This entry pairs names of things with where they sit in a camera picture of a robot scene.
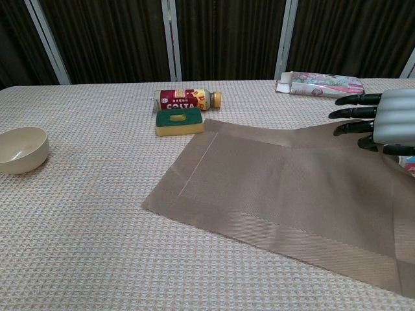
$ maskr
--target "red bottle label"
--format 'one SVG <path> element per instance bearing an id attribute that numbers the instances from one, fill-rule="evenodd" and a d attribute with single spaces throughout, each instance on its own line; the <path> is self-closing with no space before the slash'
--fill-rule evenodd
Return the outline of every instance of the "red bottle label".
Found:
<path id="1" fill-rule="evenodd" d="M 160 91 L 161 109 L 180 109 L 198 107 L 206 109 L 204 89 L 169 89 Z"/>

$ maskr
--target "robotic hand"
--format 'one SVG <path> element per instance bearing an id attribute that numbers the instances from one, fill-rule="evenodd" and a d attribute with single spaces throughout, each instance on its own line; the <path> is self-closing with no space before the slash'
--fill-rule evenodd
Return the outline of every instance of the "robotic hand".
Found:
<path id="1" fill-rule="evenodd" d="M 365 105 L 330 113 L 330 119 L 363 118 L 369 121 L 340 125 L 334 136 L 345 133 L 372 133 L 357 141 L 359 147 L 392 156 L 415 156 L 415 89 L 393 89 L 381 94 L 350 95 L 336 100 L 336 105 Z"/>

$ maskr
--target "brown placemat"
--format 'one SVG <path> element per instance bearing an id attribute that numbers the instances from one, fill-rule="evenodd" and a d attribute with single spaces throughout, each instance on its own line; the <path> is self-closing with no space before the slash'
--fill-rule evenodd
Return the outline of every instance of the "brown placemat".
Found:
<path id="1" fill-rule="evenodd" d="M 207 120 L 143 207 L 415 297 L 415 179 L 337 125 Z"/>

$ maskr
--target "bottle cap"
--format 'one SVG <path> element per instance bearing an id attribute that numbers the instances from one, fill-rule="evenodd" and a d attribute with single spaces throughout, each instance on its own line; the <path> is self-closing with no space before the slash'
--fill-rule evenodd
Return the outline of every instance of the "bottle cap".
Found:
<path id="1" fill-rule="evenodd" d="M 222 99 L 222 95 L 220 92 L 213 92 L 213 107 L 220 108 L 220 101 Z"/>

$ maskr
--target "robot finger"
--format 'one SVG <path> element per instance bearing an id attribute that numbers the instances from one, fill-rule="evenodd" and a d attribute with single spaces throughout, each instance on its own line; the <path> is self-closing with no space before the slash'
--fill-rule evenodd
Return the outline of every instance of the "robot finger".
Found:
<path id="1" fill-rule="evenodd" d="M 346 108 L 336 110 L 329 114 L 330 119 L 338 118 L 363 118 L 371 119 L 376 117 L 377 107 Z"/>
<path id="2" fill-rule="evenodd" d="M 415 147 L 402 146 L 400 144 L 386 144 L 383 147 L 383 153 L 391 156 L 415 156 Z"/>
<path id="3" fill-rule="evenodd" d="M 350 95 L 339 98 L 336 100 L 336 105 L 343 106 L 343 105 L 365 105 L 365 106 L 373 106 L 378 105 L 381 101 L 382 94 L 358 94 L 358 95 Z"/>
<path id="4" fill-rule="evenodd" d="M 357 145 L 362 149 L 377 151 L 376 143 L 374 142 L 374 137 L 372 135 L 360 138 L 357 141 Z"/>
<path id="5" fill-rule="evenodd" d="M 374 121 L 361 121 L 346 123 L 340 126 L 337 126 L 333 135 L 339 136 L 347 133 L 368 133 L 374 131 Z"/>

